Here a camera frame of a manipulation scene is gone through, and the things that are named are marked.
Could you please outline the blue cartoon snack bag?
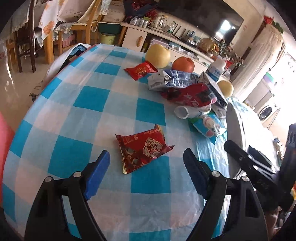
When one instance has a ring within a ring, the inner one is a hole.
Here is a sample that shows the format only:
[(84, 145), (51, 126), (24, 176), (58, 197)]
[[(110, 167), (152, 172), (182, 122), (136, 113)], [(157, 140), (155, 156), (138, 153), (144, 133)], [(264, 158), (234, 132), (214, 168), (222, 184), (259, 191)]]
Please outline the blue cartoon snack bag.
[(213, 112), (207, 115), (189, 118), (189, 122), (212, 144), (216, 144), (217, 138), (226, 132), (224, 124), (222, 124)]

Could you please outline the white paper cup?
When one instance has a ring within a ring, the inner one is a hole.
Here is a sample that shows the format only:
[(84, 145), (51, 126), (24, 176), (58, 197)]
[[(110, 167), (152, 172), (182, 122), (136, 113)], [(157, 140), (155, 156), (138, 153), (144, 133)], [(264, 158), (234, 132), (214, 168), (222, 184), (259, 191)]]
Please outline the white paper cup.
[(184, 120), (187, 118), (198, 118), (200, 116), (207, 115), (211, 109), (211, 105), (206, 105), (201, 108), (180, 105), (175, 108), (174, 113), (178, 118)]

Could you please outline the red wrapper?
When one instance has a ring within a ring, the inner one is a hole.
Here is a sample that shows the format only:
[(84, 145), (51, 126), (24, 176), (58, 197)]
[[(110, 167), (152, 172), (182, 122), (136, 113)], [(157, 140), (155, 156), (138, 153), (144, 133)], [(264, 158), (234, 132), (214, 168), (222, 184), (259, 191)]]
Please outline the red wrapper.
[(162, 91), (161, 96), (178, 105), (194, 108), (201, 108), (217, 101), (213, 91), (203, 83), (192, 84), (186, 88), (169, 88)]

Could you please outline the red snack packet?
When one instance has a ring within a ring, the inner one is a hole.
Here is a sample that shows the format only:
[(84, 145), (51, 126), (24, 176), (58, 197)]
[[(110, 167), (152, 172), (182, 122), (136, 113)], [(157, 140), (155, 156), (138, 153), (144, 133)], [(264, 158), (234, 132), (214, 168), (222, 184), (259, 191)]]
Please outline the red snack packet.
[(141, 133), (129, 136), (116, 135), (122, 155), (122, 170), (130, 174), (149, 164), (153, 160), (173, 150), (174, 146), (166, 144), (164, 132), (160, 125)]
[(149, 61), (144, 61), (141, 64), (138, 64), (135, 67), (125, 68), (125, 72), (135, 81), (144, 77), (149, 73), (158, 72), (157, 68), (155, 68)]

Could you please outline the crushed blue white milk carton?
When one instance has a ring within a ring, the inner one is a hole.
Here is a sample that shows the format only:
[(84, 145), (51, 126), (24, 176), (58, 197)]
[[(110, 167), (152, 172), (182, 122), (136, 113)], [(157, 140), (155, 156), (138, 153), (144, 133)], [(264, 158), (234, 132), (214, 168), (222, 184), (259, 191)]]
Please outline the crushed blue white milk carton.
[(159, 70), (147, 78), (149, 90), (186, 88), (199, 82), (199, 75), (172, 69)]

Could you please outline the pink trash bucket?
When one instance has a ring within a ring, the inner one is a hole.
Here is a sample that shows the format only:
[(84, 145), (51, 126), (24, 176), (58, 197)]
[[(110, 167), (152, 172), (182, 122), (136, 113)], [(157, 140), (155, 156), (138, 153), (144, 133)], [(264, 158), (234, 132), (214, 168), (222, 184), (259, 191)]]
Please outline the pink trash bucket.
[(2, 113), (0, 113), (0, 183), (1, 183), (1, 205), (3, 202), (3, 173), (6, 158), (15, 132), (9, 126)]

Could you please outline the washing machine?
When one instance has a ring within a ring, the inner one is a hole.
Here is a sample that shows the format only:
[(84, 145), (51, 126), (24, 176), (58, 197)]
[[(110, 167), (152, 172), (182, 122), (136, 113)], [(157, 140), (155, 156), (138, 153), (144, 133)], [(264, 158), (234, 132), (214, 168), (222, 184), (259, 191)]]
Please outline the washing machine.
[(259, 120), (264, 123), (267, 121), (277, 110), (279, 106), (274, 101), (268, 101), (260, 110), (257, 112)]

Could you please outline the small yellow pear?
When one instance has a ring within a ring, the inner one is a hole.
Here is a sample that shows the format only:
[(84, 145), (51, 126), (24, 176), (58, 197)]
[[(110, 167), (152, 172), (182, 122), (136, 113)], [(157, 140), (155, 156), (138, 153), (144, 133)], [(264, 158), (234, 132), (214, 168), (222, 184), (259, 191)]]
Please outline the small yellow pear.
[(225, 98), (229, 98), (232, 96), (232, 94), (234, 92), (234, 87), (231, 84), (231, 82), (226, 81), (226, 80), (221, 80), (217, 84), (218, 84), (220, 90), (222, 91), (223, 95), (225, 96)]

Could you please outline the white yogurt bottle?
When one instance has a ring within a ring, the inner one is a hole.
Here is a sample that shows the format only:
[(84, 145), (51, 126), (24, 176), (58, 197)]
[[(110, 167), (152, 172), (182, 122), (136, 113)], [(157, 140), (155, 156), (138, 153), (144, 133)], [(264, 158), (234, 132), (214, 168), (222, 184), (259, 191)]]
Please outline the white yogurt bottle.
[(226, 67), (226, 62), (217, 58), (206, 70), (206, 74), (208, 74), (215, 82), (219, 80), (224, 72), (224, 68)]

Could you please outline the white standing air conditioner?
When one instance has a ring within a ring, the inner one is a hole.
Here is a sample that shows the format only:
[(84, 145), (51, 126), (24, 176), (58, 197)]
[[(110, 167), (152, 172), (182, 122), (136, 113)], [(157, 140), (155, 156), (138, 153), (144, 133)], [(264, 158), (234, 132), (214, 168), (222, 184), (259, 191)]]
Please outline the white standing air conditioner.
[(277, 28), (267, 24), (251, 45), (251, 51), (233, 75), (233, 96), (244, 101), (268, 69), (276, 62), (283, 37)]

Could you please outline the blue white checkered tablecloth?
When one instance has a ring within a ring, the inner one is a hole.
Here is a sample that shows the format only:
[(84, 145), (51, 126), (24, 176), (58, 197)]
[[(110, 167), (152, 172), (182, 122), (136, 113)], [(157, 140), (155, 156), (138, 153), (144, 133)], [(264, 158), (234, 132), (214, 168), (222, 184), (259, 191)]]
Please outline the blue white checkered tablecloth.
[[(110, 165), (88, 204), (108, 240), (185, 240), (204, 207), (183, 163), (191, 149), (210, 169), (229, 176), (226, 135), (215, 144), (175, 106), (150, 91), (147, 78), (125, 71), (144, 54), (99, 44), (65, 67), (23, 118), (4, 166), (4, 214), (23, 235), (34, 198), (47, 176), (67, 178), (110, 153)], [(131, 174), (122, 171), (117, 135), (160, 125), (173, 150)]]

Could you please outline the red apple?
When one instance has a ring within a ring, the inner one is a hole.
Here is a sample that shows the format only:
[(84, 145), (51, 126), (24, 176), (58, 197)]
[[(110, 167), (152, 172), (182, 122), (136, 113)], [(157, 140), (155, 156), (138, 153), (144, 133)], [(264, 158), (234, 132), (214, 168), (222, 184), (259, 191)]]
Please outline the red apple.
[(177, 71), (193, 73), (195, 68), (195, 63), (190, 58), (180, 57), (173, 62), (171, 68)]

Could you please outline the large yellow pear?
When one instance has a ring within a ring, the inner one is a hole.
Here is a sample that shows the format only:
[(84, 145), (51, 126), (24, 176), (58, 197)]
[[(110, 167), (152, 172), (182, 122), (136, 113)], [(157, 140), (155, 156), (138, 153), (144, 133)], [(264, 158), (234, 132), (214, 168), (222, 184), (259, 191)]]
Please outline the large yellow pear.
[(145, 60), (149, 61), (155, 68), (163, 69), (171, 59), (171, 52), (160, 44), (153, 44), (145, 54)]

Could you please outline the black flat television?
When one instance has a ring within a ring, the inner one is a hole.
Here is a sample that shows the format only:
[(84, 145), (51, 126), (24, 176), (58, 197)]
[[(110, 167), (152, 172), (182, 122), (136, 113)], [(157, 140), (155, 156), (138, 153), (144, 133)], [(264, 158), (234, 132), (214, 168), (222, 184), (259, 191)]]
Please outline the black flat television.
[(158, 8), (230, 44), (243, 18), (222, 0), (159, 1)]

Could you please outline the dark wooden chair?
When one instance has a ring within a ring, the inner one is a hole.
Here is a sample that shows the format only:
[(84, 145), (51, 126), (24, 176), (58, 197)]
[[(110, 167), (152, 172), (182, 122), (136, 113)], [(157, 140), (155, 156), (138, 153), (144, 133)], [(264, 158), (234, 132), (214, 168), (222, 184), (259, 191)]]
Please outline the dark wooden chair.
[[(35, 29), (34, 29), (34, 8), (36, 1), (30, 1), (29, 5), (29, 17), (28, 22), (25, 23), (23, 27), (14, 32), (15, 37), (15, 47), (16, 47), (16, 59), (18, 64), (18, 71), (22, 73), (22, 56), (30, 56), (32, 72), (36, 72), (36, 64), (35, 64)], [(29, 49), (26, 51), (20, 51), (20, 47), (28, 44)]]

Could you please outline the electric glass kettle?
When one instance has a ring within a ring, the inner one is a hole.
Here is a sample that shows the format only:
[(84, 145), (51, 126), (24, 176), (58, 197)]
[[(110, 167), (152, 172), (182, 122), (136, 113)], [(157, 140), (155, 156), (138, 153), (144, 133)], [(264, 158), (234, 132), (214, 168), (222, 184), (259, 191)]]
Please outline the electric glass kettle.
[(154, 22), (154, 27), (159, 30), (165, 29), (167, 20), (168, 17), (166, 15), (158, 14)]

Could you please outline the white tv cabinet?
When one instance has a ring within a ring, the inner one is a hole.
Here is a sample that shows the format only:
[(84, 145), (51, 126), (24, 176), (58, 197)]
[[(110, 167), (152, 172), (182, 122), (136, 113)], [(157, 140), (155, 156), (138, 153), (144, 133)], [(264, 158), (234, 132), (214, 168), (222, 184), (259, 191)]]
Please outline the white tv cabinet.
[(142, 28), (139, 26), (131, 25), (126, 22), (121, 22), (121, 34), (118, 44), (137, 52), (146, 52), (151, 45), (159, 44), (171, 53), (171, 62), (174, 62), (180, 57), (188, 57), (193, 60), (195, 64), (194, 72), (201, 74), (206, 71), (211, 63), (214, 61), (206, 54), (191, 47), (173, 36), (152, 30), (150, 28)]

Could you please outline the light wooden chair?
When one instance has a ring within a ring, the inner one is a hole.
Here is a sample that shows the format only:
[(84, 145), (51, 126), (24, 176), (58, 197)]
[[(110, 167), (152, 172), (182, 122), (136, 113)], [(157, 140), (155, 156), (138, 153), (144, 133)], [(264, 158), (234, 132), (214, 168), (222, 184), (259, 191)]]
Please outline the light wooden chair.
[[(69, 45), (68, 47), (63, 46), (63, 34), (68, 33), (70, 31), (81, 31), (81, 36), (80, 40), (77, 37), (78, 43), (85, 43), (85, 44), (90, 44), (90, 36), (91, 36), (91, 30), (92, 30), (92, 25), (94, 23), (97, 23), (99, 19), (99, 13), (98, 9), (101, 6), (102, 1), (96, 0), (92, 1), (90, 7), (86, 10), (84, 15), (79, 18), (76, 22), (70, 22), (70, 23), (62, 23), (58, 27), (56, 27), (56, 33), (58, 34), (58, 55), (62, 55), (63, 50), (66, 50), (67, 48), (70, 48), (71, 46)], [(85, 32), (85, 41), (82, 40), (83, 34), (82, 31)]]

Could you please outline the green small bin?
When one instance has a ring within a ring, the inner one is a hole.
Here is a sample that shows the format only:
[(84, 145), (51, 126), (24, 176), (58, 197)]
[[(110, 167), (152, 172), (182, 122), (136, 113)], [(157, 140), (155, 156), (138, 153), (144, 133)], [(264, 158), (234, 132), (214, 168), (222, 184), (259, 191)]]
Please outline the green small bin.
[(99, 42), (101, 44), (113, 45), (116, 39), (115, 34), (109, 33), (100, 33), (99, 34)]

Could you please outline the dining table with cloth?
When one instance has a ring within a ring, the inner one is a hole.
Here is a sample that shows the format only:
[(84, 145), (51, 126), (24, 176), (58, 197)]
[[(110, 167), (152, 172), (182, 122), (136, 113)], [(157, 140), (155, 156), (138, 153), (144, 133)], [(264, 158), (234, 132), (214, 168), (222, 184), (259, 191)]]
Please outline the dining table with cloth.
[(47, 64), (54, 61), (54, 44), (67, 47), (74, 39), (70, 18), (75, 15), (76, 6), (75, 1), (36, 1), (34, 25), (41, 32), (37, 43), (44, 47)]

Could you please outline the dark blue flower bouquet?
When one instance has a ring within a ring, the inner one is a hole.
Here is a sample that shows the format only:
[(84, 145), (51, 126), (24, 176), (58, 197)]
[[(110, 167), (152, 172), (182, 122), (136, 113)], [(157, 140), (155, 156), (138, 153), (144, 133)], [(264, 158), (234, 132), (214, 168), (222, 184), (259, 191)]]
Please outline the dark blue flower bouquet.
[(125, 0), (123, 5), (126, 16), (144, 16), (150, 10), (156, 9), (158, 2), (151, 0)]

